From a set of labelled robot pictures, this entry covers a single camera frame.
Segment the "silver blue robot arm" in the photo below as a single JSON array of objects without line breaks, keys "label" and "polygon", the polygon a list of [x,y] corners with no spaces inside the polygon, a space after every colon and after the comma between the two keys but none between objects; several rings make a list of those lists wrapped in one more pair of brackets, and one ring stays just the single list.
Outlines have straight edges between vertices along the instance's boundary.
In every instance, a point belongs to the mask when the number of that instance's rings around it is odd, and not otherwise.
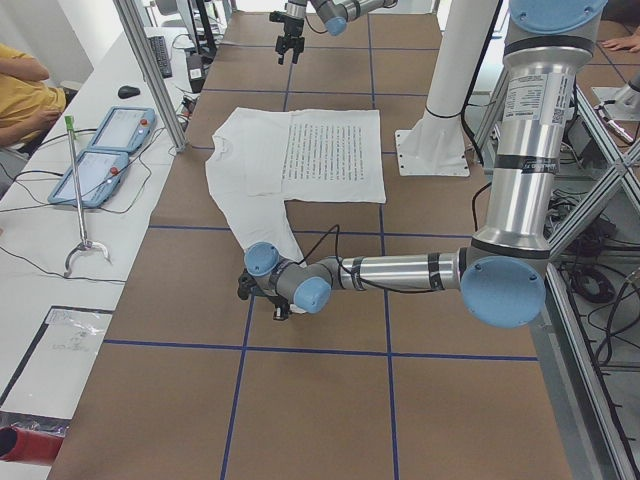
[{"label": "silver blue robot arm", "polygon": [[604,3],[514,1],[508,76],[486,221],[454,253],[342,258],[304,266],[260,242],[245,254],[238,292],[262,292],[284,319],[291,306],[320,311],[337,289],[398,293],[457,289],[486,324],[515,328],[545,303],[550,246],[543,234],[577,72],[592,58]]},{"label": "silver blue robot arm", "polygon": [[[380,8],[394,8],[396,4],[397,1],[388,0],[351,0],[338,3],[330,0],[311,1],[311,6],[325,26],[325,33],[331,36],[341,35],[349,22]],[[275,44],[279,65],[284,64],[289,50],[293,51],[293,64],[298,62],[299,55],[304,51],[303,31],[307,23],[307,5],[308,1],[290,0],[286,2],[284,11],[272,11],[269,14],[270,22],[283,25],[283,34],[277,37]]]}]

